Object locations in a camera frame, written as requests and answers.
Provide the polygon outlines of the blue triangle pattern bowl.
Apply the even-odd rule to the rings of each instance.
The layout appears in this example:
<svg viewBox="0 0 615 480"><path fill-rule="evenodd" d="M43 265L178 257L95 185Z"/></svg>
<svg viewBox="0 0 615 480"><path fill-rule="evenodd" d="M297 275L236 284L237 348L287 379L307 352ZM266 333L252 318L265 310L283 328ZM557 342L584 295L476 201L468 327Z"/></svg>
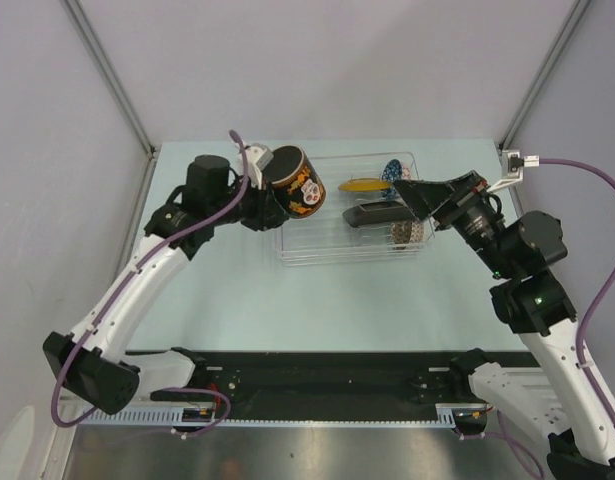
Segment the blue triangle pattern bowl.
<svg viewBox="0 0 615 480"><path fill-rule="evenodd" d="M412 175L409 166L398 159L388 161L381 173L381 180L390 184L397 180L411 179Z"/></svg>

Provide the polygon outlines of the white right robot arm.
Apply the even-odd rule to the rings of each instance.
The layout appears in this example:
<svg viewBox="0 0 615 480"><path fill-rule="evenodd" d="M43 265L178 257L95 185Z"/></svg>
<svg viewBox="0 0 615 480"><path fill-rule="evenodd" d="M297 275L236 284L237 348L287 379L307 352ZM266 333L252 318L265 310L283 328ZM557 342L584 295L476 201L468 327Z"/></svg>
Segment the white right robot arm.
<svg viewBox="0 0 615 480"><path fill-rule="evenodd" d="M547 448L554 478L615 479L615 397L550 270L568 254L560 221L531 211L506 224L501 200L474 171L445 182L397 180L394 187L415 219L433 219L438 231L454 229L498 280L490 290L495 314L531 352L559 405L509 379L480 349L453 361L450 393L493 405L500 420Z"/></svg>

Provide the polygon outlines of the black floral mug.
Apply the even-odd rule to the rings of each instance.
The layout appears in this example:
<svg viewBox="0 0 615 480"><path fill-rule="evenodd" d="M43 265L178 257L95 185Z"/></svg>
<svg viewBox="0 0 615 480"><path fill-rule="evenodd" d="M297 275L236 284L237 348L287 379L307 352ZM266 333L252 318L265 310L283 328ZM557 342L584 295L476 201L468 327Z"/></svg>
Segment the black floral mug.
<svg viewBox="0 0 615 480"><path fill-rule="evenodd" d="M272 151L263 169L274 198L290 218L304 219L316 213L326 200L326 188L305 151L285 145Z"/></svg>

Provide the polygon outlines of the black floral square plate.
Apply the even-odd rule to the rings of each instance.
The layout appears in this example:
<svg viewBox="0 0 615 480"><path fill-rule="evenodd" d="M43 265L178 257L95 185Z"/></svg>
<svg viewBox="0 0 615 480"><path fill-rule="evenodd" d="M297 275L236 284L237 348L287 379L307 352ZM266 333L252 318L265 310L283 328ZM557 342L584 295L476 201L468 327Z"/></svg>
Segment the black floral square plate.
<svg viewBox="0 0 615 480"><path fill-rule="evenodd" d="M414 215L398 201L378 201L358 204L345 210L342 218L351 228L398 221L411 221Z"/></svg>

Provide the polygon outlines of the brown lattice pattern bowl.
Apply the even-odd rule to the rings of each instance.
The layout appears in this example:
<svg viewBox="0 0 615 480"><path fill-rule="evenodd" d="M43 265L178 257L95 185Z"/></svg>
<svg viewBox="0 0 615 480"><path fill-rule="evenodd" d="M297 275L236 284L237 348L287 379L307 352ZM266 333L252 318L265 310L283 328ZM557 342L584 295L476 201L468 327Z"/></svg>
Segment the brown lattice pattern bowl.
<svg viewBox="0 0 615 480"><path fill-rule="evenodd" d="M394 222L390 227L390 238L395 250L406 250L424 240L425 227L414 221Z"/></svg>

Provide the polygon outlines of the clear wire dish rack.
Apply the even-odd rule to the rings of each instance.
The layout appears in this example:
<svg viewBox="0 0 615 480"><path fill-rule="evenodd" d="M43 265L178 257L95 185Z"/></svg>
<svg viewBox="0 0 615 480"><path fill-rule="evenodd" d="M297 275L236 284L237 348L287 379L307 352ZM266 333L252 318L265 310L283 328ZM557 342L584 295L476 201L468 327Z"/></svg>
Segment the clear wire dish rack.
<svg viewBox="0 0 615 480"><path fill-rule="evenodd" d="M392 187L397 179L418 177L411 152L320 156L312 163L326 200L316 214L276 232L274 246L285 265L406 258L434 238L431 223L414 220Z"/></svg>

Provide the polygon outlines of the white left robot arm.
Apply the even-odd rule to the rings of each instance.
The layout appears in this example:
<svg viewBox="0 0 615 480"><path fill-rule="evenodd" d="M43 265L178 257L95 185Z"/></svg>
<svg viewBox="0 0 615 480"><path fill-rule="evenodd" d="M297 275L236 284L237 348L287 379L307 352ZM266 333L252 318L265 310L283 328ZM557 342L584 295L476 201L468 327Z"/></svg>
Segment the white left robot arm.
<svg viewBox="0 0 615 480"><path fill-rule="evenodd" d="M294 217L282 183L297 162L284 160L280 149L252 144L242 150L240 164L243 170L236 172L221 156L197 156L184 183L151 215L131 259L101 300L69 333L47 336L42 350L56 379L51 415L57 425L70 424L58 412L62 391L110 415L159 391L177 391L189 400L206 392L208 376L185 350L129 358L126 349L160 293L218 227L267 231Z"/></svg>

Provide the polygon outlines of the yellow round plate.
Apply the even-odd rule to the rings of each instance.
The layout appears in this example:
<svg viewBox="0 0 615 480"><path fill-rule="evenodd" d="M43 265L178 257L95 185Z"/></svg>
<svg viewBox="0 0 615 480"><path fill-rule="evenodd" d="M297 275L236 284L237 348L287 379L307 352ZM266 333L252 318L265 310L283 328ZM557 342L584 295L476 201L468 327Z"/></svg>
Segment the yellow round plate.
<svg viewBox="0 0 615 480"><path fill-rule="evenodd" d="M352 178L341 183L338 189L343 192L377 192L389 190L392 183L375 177Z"/></svg>

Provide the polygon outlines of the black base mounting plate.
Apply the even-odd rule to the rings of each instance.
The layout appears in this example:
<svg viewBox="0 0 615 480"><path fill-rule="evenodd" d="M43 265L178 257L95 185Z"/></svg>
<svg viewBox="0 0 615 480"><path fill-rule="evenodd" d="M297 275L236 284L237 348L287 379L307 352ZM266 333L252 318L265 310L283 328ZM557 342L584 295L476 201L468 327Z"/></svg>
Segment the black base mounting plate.
<svg viewBox="0 0 615 480"><path fill-rule="evenodd" d="M188 385L226 395L232 420L432 420L437 404L473 398L465 381L447 370L460 355L194 351L197 369Z"/></svg>

